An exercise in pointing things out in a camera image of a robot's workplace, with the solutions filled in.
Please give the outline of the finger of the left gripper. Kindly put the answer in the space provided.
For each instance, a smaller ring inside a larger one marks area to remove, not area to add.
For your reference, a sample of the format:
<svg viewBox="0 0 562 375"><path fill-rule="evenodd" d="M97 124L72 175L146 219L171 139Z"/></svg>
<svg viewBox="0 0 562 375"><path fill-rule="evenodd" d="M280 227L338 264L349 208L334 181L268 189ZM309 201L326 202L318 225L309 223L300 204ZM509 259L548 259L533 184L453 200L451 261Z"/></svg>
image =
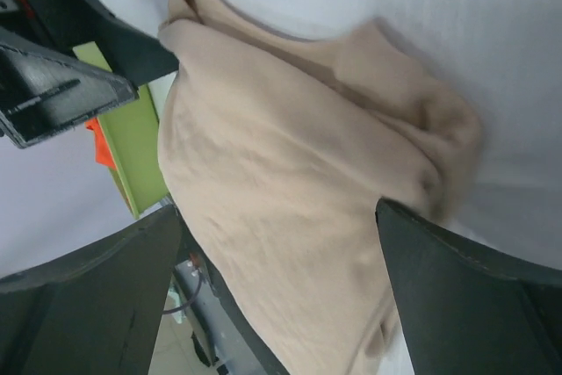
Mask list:
<svg viewBox="0 0 562 375"><path fill-rule="evenodd" d="M23 0L26 11L56 48L69 52L96 43L111 70L135 85L178 69L160 42L117 18L99 0Z"/></svg>
<svg viewBox="0 0 562 375"><path fill-rule="evenodd" d="M1 134L29 148L138 98L122 76L1 30Z"/></svg>

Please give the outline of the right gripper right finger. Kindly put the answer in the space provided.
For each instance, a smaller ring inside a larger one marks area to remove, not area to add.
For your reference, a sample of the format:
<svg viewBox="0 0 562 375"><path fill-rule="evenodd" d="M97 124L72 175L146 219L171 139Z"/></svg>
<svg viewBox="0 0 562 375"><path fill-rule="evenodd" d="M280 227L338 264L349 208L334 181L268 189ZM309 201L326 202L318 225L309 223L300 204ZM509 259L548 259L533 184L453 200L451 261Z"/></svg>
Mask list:
<svg viewBox="0 0 562 375"><path fill-rule="evenodd" d="M561 272L381 199L376 221L417 374L559 374Z"/></svg>

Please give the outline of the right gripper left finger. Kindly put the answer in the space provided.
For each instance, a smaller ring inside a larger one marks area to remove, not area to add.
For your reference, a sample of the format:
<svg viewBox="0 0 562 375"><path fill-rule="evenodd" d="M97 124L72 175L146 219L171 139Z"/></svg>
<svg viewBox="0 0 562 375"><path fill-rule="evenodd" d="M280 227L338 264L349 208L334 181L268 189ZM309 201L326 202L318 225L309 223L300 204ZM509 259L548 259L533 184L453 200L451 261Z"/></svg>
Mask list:
<svg viewBox="0 0 562 375"><path fill-rule="evenodd" d="M146 374L176 263L173 206L1 280L3 374Z"/></svg>

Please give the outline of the beige t shirt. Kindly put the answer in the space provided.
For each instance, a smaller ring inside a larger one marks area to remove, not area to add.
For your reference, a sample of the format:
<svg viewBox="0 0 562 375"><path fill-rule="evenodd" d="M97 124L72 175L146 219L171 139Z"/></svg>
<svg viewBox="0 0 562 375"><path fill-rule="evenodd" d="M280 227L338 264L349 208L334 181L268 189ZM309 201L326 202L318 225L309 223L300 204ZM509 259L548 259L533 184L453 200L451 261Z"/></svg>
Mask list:
<svg viewBox="0 0 562 375"><path fill-rule="evenodd" d="M374 374L398 325L375 206L436 223L480 155L476 112L365 23L270 32L223 0L169 0L179 62L158 160L193 237L291 374Z"/></svg>

